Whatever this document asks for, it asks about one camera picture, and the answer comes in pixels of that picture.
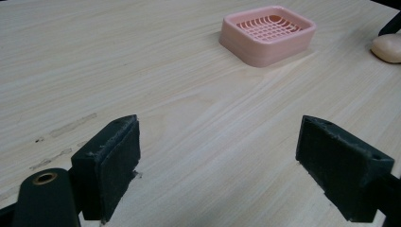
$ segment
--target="bolt hole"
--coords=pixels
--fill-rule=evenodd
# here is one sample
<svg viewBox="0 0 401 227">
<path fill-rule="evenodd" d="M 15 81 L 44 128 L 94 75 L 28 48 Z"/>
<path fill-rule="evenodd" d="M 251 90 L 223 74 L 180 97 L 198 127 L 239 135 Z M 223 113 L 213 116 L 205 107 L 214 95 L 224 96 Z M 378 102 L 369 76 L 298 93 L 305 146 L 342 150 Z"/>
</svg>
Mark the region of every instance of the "bolt hole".
<svg viewBox="0 0 401 227">
<path fill-rule="evenodd" d="M 53 173 L 53 172 L 44 173 L 44 174 L 37 176 L 33 180 L 33 184 L 42 185 L 42 184 L 50 183 L 56 178 L 57 178 L 57 173 Z"/>
</svg>

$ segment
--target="wood grain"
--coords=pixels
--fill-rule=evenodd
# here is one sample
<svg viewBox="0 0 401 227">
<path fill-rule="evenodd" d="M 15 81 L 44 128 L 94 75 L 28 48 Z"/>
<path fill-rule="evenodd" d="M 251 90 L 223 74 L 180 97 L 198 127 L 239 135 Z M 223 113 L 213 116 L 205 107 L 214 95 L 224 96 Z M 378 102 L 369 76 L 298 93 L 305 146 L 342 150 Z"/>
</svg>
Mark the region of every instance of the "wood grain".
<svg viewBox="0 0 401 227">
<path fill-rule="evenodd" d="M 295 149 L 302 115 L 314 115 L 391 155 L 401 174 L 401 67 L 369 50 L 397 11 L 283 0 L 318 29 L 305 52 L 266 68 L 218 43 L 225 15 L 277 4 L 1 2 L 0 208 L 24 178 L 69 168 L 108 122 L 138 114 L 143 177 L 108 226 L 380 226 L 381 214 L 344 220 Z"/>
</svg>

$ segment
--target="pink soap dish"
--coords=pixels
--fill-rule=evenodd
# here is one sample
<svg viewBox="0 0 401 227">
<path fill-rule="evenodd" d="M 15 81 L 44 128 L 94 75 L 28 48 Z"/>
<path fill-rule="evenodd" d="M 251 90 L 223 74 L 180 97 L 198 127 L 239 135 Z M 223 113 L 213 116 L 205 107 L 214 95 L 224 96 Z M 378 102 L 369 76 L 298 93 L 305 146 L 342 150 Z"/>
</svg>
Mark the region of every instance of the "pink soap dish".
<svg viewBox="0 0 401 227">
<path fill-rule="evenodd" d="M 307 49 L 316 25 L 279 6 L 224 17 L 220 43 L 245 63 L 265 67 Z"/>
</svg>

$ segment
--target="scratch on table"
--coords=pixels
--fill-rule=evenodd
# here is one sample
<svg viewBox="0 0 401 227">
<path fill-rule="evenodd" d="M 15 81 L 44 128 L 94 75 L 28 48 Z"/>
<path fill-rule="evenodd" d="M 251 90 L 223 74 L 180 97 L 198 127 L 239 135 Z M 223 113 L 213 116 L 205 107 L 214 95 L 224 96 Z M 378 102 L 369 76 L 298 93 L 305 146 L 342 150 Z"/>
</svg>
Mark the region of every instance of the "scratch on table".
<svg viewBox="0 0 401 227">
<path fill-rule="evenodd" d="M 46 166 L 49 163 L 53 162 L 54 160 L 56 160 L 57 158 L 59 158 L 60 156 L 64 155 L 64 154 L 68 154 L 71 153 L 73 150 L 71 148 L 65 149 L 62 152 L 60 152 L 60 154 L 50 158 L 50 159 L 43 159 L 41 160 L 37 165 L 35 166 L 31 166 L 29 169 L 34 171 L 35 169 L 42 167 L 42 166 Z"/>
<path fill-rule="evenodd" d="M 96 113 L 92 113 L 90 115 L 84 116 L 81 119 L 74 121 L 68 125 L 65 125 L 59 129 L 53 130 L 52 132 L 50 132 L 50 135 L 53 138 L 56 138 L 66 132 L 72 131 L 74 130 L 76 127 L 78 127 L 79 125 L 84 124 L 85 122 L 89 121 L 90 119 L 96 118 L 97 114 Z"/>
</svg>

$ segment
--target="wooden table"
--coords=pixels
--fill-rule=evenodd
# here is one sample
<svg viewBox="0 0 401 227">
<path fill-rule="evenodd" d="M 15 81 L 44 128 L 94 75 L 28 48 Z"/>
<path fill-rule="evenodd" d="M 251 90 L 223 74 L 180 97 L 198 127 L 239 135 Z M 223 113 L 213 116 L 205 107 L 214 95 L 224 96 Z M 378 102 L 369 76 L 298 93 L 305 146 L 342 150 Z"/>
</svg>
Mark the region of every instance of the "wooden table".
<svg viewBox="0 0 401 227">
<path fill-rule="evenodd" d="M 317 24 L 305 52 L 253 68 L 218 43 L 225 15 L 277 4 Z M 0 208 L 138 114 L 143 178 L 108 226 L 380 226 L 380 213 L 347 222 L 295 149 L 309 114 L 401 174 L 401 67 L 369 51 L 396 12 L 368 0 L 1 2 Z"/>
</svg>

